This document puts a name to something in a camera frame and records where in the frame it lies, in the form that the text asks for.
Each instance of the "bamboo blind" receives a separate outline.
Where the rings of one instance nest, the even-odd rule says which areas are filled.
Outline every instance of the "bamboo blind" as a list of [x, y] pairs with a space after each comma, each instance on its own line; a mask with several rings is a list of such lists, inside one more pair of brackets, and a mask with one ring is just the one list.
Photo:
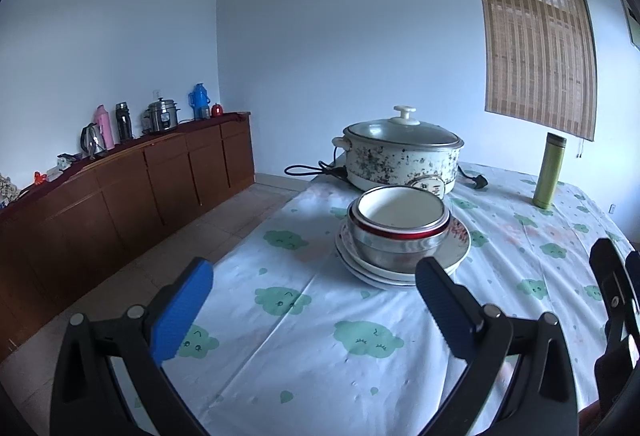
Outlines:
[[596, 62], [586, 0], [482, 0], [484, 109], [593, 140]]

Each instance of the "lid knob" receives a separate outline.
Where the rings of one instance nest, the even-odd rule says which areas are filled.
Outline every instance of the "lid knob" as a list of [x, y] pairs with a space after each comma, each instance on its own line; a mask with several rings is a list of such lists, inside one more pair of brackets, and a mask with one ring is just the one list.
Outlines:
[[415, 107], [409, 107], [408, 105], [396, 105], [394, 111], [399, 111], [400, 116], [394, 116], [389, 118], [390, 122], [398, 123], [400, 125], [420, 125], [420, 120], [410, 117], [410, 113], [415, 112]]

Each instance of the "black thermos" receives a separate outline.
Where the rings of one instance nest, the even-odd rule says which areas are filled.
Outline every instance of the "black thermos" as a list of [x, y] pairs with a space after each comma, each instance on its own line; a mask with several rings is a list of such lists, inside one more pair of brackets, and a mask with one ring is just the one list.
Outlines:
[[120, 143], [132, 140], [131, 117], [129, 116], [129, 107], [127, 107], [127, 102], [125, 101], [116, 104], [116, 122], [118, 124]]

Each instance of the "blue gripper pad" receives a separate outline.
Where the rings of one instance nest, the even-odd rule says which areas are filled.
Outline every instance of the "blue gripper pad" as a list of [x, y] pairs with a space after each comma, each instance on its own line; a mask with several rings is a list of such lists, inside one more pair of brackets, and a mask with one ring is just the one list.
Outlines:
[[174, 358], [212, 287], [213, 265], [200, 259], [151, 329], [151, 356], [158, 366]]
[[[480, 305], [464, 287], [450, 279], [433, 257], [425, 257], [418, 263], [415, 285], [453, 356], [467, 362], [473, 360], [477, 347], [476, 331], [482, 324]], [[477, 315], [468, 311], [461, 299], [466, 299], [468, 307], [477, 307]]]

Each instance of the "wooden cabinet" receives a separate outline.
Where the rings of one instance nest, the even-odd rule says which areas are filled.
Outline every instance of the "wooden cabinet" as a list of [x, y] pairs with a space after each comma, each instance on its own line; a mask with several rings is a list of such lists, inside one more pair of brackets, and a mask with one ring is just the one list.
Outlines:
[[31, 208], [21, 215], [20, 242], [47, 295], [60, 308], [123, 266], [124, 247], [99, 191], [43, 221], [37, 220], [37, 204]]
[[99, 167], [96, 175], [129, 259], [157, 244], [163, 237], [162, 221], [142, 151]]
[[220, 127], [190, 133], [187, 145], [198, 199], [207, 212], [230, 195]]
[[229, 185], [237, 191], [254, 182], [254, 153], [251, 147], [249, 122], [223, 124], [222, 137]]
[[54, 316], [55, 306], [26, 260], [13, 221], [0, 224], [0, 246], [2, 247], [0, 355], [2, 355], [2, 352], [20, 345], [49, 322]]
[[248, 120], [221, 120], [120, 148], [30, 193], [10, 215], [0, 211], [0, 360], [126, 263], [254, 182]]
[[146, 148], [145, 158], [162, 223], [175, 231], [200, 209], [184, 136]]

